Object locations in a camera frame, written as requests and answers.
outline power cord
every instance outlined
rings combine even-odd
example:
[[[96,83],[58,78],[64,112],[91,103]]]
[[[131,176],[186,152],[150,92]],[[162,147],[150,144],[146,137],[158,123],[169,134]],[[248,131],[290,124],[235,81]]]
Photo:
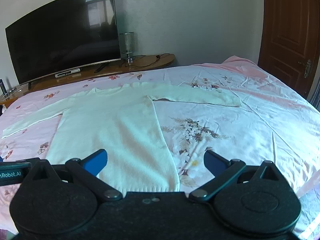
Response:
[[[123,66],[123,64],[124,64],[125,67],[138,67],[138,68],[149,67],[149,66],[157,63],[161,58],[168,57],[169,55],[170,55],[170,53],[163,53],[163,54],[161,54],[161,55],[156,55],[156,61],[155,61],[155,62],[152,62],[152,63],[149,64],[149,65],[145,65],[145,66],[126,65],[126,64],[124,64],[125,61],[123,61],[122,64],[119,65],[119,67]],[[145,57],[145,56],[146,56],[146,55],[137,55],[137,56],[133,56],[132,58],[135,58],[135,57],[141,57],[141,58],[143,58],[143,57]]]

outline television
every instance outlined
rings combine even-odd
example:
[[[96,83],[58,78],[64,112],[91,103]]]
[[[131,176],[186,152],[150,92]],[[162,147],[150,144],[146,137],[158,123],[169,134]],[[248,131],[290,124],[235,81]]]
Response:
[[[121,58],[115,0],[55,0],[5,31],[19,84]]]

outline door handle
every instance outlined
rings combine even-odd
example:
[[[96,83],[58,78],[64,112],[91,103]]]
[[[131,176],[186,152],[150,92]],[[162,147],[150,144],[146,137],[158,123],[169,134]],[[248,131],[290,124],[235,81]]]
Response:
[[[299,61],[299,64],[301,64],[301,65],[306,67],[306,69],[304,71],[304,78],[307,78],[309,76],[309,72],[310,72],[310,69],[311,69],[311,64],[312,64],[311,59],[308,59],[306,64],[304,64],[303,62]]]

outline brown wooden door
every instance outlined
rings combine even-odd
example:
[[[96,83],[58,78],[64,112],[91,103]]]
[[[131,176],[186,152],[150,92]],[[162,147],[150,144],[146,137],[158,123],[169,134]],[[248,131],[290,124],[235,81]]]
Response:
[[[319,61],[320,0],[265,0],[258,65],[307,97]]]

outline sweater sleeve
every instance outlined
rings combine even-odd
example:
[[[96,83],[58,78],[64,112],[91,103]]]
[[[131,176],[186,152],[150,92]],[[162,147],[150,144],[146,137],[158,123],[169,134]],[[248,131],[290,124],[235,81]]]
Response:
[[[2,139],[6,138],[12,134],[15,134],[19,131],[28,128],[29,126],[41,122],[43,120],[50,119],[59,114],[63,114],[68,108],[71,107],[73,103],[73,98],[65,98],[59,100],[51,105],[45,106],[44,108],[39,109],[38,111],[28,115],[26,118],[14,123],[13,125],[7,127],[3,130]]]
[[[198,87],[172,86],[148,82],[140,83],[140,86],[152,100],[167,99],[173,102],[241,106],[240,98],[221,90],[202,90]]]

